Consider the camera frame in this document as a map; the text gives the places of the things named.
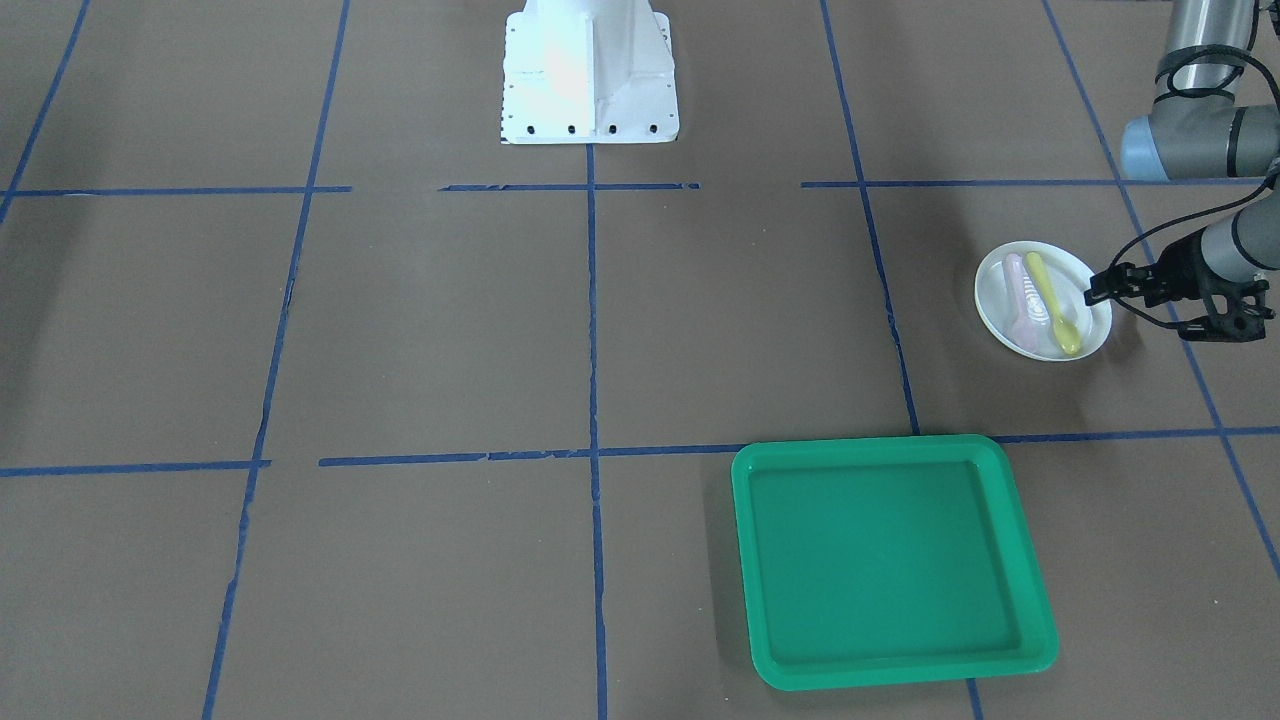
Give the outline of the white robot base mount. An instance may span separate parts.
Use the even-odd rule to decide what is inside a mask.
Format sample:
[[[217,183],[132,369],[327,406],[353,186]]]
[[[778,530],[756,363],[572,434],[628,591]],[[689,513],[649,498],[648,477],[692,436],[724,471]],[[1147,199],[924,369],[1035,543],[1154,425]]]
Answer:
[[[526,1],[504,29],[502,143],[677,140],[672,28],[649,1]]]

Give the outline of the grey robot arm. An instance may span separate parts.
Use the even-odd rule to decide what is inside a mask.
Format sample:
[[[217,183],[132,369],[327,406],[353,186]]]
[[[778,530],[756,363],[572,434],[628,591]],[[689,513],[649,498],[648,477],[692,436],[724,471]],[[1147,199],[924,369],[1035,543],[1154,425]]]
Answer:
[[[1147,318],[1152,307],[1197,301],[1203,313],[1167,324],[1187,341],[1262,340],[1279,268],[1277,77],[1256,55],[1260,27],[1277,23],[1275,1],[1176,1],[1148,114],[1123,133],[1130,181],[1256,178],[1234,202],[1203,210],[1210,223],[1170,243],[1146,266],[1112,261],[1091,278],[1089,306],[1115,302]]]

